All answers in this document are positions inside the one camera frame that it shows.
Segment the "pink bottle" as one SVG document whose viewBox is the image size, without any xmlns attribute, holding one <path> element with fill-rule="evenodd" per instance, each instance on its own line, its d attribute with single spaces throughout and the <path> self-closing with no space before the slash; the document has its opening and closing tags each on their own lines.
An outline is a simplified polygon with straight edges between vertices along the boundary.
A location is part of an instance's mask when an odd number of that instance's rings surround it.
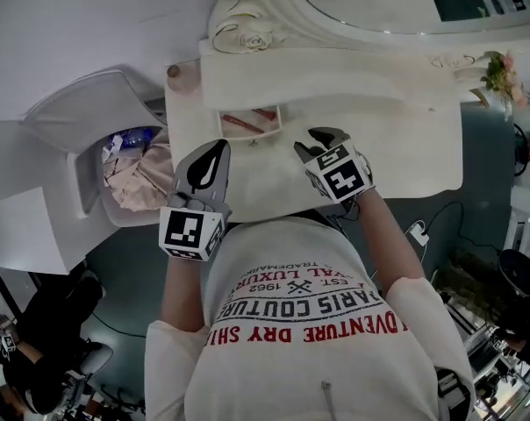
<svg viewBox="0 0 530 421">
<path fill-rule="evenodd" d="M 189 95 L 200 85 L 200 63 L 189 61 L 167 68 L 167 85 L 175 93 Z"/>
</svg>

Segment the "person's left forearm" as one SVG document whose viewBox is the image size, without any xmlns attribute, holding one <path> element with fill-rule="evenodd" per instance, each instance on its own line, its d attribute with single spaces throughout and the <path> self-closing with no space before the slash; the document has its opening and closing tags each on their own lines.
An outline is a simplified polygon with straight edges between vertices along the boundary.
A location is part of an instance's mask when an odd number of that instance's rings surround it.
<svg viewBox="0 0 530 421">
<path fill-rule="evenodd" d="M 169 258 L 160 320 L 183 332 L 205 326 L 200 262 Z"/>
</svg>

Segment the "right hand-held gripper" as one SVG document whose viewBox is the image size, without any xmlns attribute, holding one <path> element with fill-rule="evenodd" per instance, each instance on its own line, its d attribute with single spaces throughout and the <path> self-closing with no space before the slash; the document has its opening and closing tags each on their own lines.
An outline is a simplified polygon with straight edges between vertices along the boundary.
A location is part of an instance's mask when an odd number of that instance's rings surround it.
<svg viewBox="0 0 530 421">
<path fill-rule="evenodd" d="M 310 128 L 308 133 L 323 146 L 333 146 L 323 153 L 320 146 L 306 146 L 299 141 L 293 145 L 320 195 L 342 203 L 375 187 L 369 163 L 355 149 L 349 134 L 329 126 Z"/>
</svg>

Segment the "white power adapter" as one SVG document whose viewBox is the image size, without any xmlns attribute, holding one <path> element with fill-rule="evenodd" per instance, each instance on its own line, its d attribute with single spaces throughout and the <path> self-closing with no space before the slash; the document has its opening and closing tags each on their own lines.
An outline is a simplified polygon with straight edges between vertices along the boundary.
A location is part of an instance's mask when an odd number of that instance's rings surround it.
<svg viewBox="0 0 530 421">
<path fill-rule="evenodd" d="M 417 220 L 406 231 L 407 235 L 410 235 L 417 243 L 421 246 L 425 246 L 428 243 L 429 236 L 426 230 L 426 224 L 423 220 Z"/>
</svg>

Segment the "person's white printed shirt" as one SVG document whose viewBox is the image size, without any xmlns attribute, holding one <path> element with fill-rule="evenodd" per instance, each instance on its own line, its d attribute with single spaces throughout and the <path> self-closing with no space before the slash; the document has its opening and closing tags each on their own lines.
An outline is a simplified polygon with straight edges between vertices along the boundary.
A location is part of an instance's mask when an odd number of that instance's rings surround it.
<svg viewBox="0 0 530 421">
<path fill-rule="evenodd" d="M 381 296 L 350 242 L 305 218 L 238 225 L 204 292 L 205 327 L 147 329 L 147 421 L 440 421 L 438 375 L 474 393 L 440 296 Z"/>
</svg>

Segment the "white ornate dressing table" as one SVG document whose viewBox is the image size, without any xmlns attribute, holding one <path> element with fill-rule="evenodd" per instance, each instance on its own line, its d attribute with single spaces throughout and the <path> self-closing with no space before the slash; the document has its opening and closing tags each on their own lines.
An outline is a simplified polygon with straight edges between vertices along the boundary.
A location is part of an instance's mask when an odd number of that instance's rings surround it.
<svg viewBox="0 0 530 421">
<path fill-rule="evenodd" d="M 293 145 L 308 130 L 348 132 L 386 198 L 422 198 L 462 185 L 462 121 L 450 70 L 420 55 L 330 48 L 224 54 L 201 41 L 199 87 L 166 94 L 174 161 L 220 139 L 216 111 L 281 107 L 283 129 L 232 147 L 226 201 L 236 222 L 327 205 Z"/>
</svg>

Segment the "pink flowers in white vase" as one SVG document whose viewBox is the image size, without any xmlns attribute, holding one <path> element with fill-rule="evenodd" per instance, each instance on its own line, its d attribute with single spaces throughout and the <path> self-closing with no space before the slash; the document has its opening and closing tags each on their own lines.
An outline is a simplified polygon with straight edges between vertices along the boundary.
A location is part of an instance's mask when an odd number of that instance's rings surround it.
<svg viewBox="0 0 530 421">
<path fill-rule="evenodd" d="M 485 109 L 498 104 L 505 119 L 515 107 L 530 109 L 530 90 L 522 82 L 510 52 L 487 51 L 465 59 L 468 62 L 452 72 L 462 103 Z"/>
</svg>

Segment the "oval white-framed mirror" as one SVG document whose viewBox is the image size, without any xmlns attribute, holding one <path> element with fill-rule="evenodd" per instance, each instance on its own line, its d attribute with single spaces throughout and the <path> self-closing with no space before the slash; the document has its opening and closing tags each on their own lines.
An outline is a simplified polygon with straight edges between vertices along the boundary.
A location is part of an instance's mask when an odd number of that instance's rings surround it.
<svg viewBox="0 0 530 421">
<path fill-rule="evenodd" d="M 224 54 L 330 48 L 444 54 L 433 0 L 214 0 L 207 40 Z"/>
</svg>

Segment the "small white drawer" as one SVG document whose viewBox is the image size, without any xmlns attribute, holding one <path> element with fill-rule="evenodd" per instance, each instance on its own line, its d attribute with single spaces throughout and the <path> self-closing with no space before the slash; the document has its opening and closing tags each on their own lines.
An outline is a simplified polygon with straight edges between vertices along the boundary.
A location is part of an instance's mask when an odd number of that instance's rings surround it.
<svg viewBox="0 0 530 421">
<path fill-rule="evenodd" d="M 218 120 L 218 130 L 220 137 L 229 141 L 257 141 L 259 139 L 267 138 L 278 134 L 283 129 L 283 119 L 281 107 L 279 105 L 271 105 L 263 108 L 268 111 L 276 112 L 276 119 L 269 121 L 268 119 L 258 115 L 251 110 L 229 110 L 229 111 L 216 111 L 216 117 Z M 257 134 L 250 132 L 243 127 L 229 124 L 221 119 L 224 114 L 232 115 L 242 121 L 245 121 L 251 125 L 254 125 L 264 131 L 263 134 Z"/>
</svg>

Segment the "grey office chair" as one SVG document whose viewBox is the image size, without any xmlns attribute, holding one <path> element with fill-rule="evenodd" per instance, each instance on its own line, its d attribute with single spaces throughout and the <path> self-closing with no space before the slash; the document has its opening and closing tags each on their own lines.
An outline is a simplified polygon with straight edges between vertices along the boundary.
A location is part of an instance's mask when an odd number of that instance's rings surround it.
<svg viewBox="0 0 530 421">
<path fill-rule="evenodd" d="M 35 104 L 21 125 L 66 154 L 70 195 L 79 218 L 101 204 L 117 227 L 155 225 L 159 212 L 122 209 L 103 184 L 102 147 L 112 134 L 165 122 L 135 93 L 117 69 L 83 77 Z"/>
</svg>

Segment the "person's right forearm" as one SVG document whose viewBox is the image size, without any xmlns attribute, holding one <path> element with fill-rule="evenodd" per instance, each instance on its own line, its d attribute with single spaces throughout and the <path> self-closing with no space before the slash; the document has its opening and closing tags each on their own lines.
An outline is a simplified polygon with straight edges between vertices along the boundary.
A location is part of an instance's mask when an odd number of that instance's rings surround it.
<svg viewBox="0 0 530 421">
<path fill-rule="evenodd" d="M 418 255 L 376 189 L 363 191 L 355 201 L 383 293 L 401 278 L 423 279 Z"/>
</svg>

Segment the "white low cabinet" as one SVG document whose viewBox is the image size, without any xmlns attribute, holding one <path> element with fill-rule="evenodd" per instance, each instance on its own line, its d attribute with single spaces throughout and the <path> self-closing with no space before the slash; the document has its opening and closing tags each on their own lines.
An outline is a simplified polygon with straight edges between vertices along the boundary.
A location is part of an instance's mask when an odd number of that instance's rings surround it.
<svg viewBox="0 0 530 421">
<path fill-rule="evenodd" d="M 0 200 L 0 268 L 68 275 L 89 251 L 51 221 L 42 188 Z"/>
</svg>

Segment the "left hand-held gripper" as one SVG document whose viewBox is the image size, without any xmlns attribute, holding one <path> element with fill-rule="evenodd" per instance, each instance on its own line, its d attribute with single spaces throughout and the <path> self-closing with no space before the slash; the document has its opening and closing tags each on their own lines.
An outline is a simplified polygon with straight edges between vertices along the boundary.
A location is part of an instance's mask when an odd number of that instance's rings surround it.
<svg viewBox="0 0 530 421">
<path fill-rule="evenodd" d="M 226 232 L 231 147 L 218 139 L 201 145 L 175 167 L 174 191 L 160 210 L 159 247 L 170 257 L 208 261 Z"/>
</svg>

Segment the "blue packet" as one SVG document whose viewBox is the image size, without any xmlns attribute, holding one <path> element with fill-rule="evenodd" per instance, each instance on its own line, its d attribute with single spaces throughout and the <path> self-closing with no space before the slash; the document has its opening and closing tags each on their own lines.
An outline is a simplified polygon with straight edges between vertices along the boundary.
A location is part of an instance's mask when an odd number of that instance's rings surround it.
<svg viewBox="0 0 530 421">
<path fill-rule="evenodd" d="M 143 147 L 148 145 L 154 138 L 154 130 L 151 127 L 137 127 L 112 135 L 110 148 L 127 149 Z"/>
</svg>

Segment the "pink cloth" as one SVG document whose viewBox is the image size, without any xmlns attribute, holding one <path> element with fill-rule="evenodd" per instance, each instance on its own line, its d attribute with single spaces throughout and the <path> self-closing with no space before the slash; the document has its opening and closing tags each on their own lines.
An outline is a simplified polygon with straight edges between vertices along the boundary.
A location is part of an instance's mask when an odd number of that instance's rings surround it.
<svg viewBox="0 0 530 421">
<path fill-rule="evenodd" d="M 118 207 L 132 212 L 155 211 L 167 202 L 172 188 L 173 163 L 168 130 L 156 132 L 142 146 L 124 147 L 116 134 L 101 152 L 102 182 Z"/>
</svg>

